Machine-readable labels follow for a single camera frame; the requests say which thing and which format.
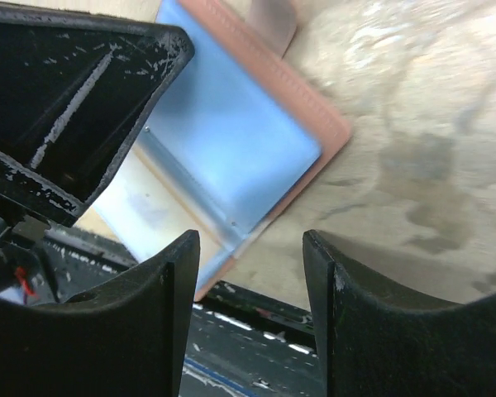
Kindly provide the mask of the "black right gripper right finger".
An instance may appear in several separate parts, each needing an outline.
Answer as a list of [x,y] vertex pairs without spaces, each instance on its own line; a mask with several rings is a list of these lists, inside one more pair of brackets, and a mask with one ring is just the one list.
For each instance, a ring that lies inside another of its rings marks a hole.
[[328,396],[496,396],[496,294],[456,304],[350,258],[315,230],[303,266]]

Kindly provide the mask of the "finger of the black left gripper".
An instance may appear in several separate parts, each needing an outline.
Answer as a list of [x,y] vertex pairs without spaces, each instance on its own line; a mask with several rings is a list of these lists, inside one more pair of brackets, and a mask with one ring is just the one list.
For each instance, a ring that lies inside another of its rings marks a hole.
[[73,224],[193,54],[173,25],[0,6],[0,214]]

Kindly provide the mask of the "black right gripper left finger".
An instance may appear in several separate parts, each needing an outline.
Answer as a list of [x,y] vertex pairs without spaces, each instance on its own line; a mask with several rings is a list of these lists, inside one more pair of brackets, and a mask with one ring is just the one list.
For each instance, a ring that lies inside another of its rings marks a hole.
[[176,396],[199,235],[62,304],[0,298],[0,396]]

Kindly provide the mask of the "brown leather card holder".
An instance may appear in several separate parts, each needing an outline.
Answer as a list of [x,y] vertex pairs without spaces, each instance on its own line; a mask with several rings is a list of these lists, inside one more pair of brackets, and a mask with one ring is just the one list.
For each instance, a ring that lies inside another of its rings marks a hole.
[[164,1],[193,58],[160,97],[94,203],[137,261],[188,229],[200,235],[201,299],[349,141],[348,123],[284,60],[291,1]]

